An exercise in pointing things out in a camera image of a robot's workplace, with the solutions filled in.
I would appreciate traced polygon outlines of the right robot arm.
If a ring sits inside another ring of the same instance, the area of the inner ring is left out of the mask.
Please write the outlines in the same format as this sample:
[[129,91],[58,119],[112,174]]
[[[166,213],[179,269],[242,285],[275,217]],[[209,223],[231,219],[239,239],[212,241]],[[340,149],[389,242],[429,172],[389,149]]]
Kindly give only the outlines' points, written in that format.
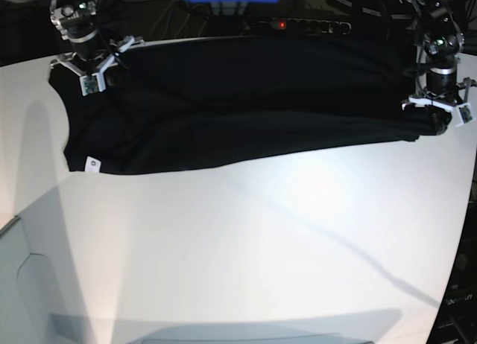
[[51,23],[72,50],[58,54],[50,68],[62,66],[72,72],[84,96],[105,91],[107,70],[124,67],[121,55],[144,42],[140,36],[120,34],[125,4],[126,0],[51,0]]

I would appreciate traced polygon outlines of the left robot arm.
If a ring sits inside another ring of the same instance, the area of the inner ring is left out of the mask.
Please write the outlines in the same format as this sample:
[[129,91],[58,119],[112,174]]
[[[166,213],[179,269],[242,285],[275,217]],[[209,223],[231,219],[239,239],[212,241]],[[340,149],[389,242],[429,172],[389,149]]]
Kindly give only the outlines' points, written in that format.
[[458,126],[476,120],[470,101],[470,90],[476,80],[458,80],[460,53],[465,36],[456,21],[451,4],[469,0],[406,0],[415,11],[413,29],[417,62],[411,76],[416,91],[409,95],[402,107],[421,106],[430,113],[435,132],[444,133],[453,117]]

